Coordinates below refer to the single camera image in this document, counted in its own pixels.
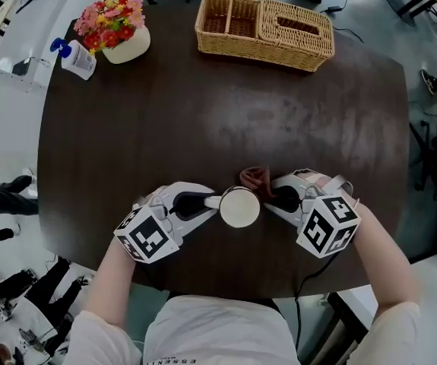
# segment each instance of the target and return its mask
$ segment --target brown cloth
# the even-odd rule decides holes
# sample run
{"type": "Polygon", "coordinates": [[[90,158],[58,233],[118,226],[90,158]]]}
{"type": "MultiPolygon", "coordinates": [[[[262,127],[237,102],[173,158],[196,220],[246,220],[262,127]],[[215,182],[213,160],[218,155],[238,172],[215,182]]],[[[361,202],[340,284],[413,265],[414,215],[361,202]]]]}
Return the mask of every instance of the brown cloth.
{"type": "Polygon", "coordinates": [[[269,167],[249,167],[240,172],[240,183],[249,188],[263,202],[269,202],[276,196],[271,191],[271,172],[269,167]]]}

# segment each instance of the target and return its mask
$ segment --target dark wooden table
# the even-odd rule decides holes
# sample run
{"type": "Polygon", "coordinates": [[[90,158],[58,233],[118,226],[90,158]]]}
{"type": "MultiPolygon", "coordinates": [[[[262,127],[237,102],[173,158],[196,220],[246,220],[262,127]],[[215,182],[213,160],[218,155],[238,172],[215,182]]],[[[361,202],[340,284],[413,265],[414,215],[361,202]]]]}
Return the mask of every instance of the dark wooden table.
{"type": "MultiPolygon", "coordinates": [[[[273,176],[303,167],[341,173],[394,234],[407,183],[402,66],[340,34],[335,57],[314,74],[201,54],[197,9],[146,7],[147,53],[122,65],[99,54],[89,81],[57,61],[39,146],[46,247],[96,269],[136,196],[179,180],[223,191],[256,165],[273,176]]],[[[296,237],[266,209],[242,230],[215,215],[179,252],[147,265],[150,282],[139,266],[134,279],[190,294],[291,297],[326,262],[296,237]]],[[[302,293],[366,282],[349,246],[302,293]]]]}

